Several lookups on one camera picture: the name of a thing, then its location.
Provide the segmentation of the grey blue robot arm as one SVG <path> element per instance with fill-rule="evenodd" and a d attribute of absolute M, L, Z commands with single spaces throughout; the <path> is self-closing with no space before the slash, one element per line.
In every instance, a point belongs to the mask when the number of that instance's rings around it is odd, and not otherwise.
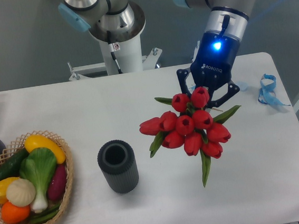
<path fill-rule="evenodd" d="M 219 107 L 239 92 L 232 81 L 232 67 L 255 0 L 172 0 L 177 6 L 208 6 L 210 14 L 191 66 L 177 77 L 182 93 L 189 90 L 191 75 L 196 87 L 209 95 L 222 86 L 228 90 L 220 99 L 210 100 L 209 108 Z M 143 10 L 130 0 L 63 0 L 58 10 L 79 32 L 90 32 L 100 43 L 106 71 L 110 75 L 144 70 L 140 34 L 146 19 Z"/>

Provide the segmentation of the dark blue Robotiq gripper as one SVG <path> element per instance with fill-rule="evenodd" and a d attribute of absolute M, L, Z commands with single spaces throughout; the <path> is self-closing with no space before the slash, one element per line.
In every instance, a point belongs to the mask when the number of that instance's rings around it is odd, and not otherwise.
<path fill-rule="evenodd" d="M 236 39 L 206 32 L 190 68 L 176 70 L 181 92 L 191 95 L 196 86 L 214 90 L 228 83 L 227 93 L 217 100 L 209 100 L 208 109 L 218 108 L 236 95 L 240 87 L 229 81 L 239 46 L 240 42 Z"/>

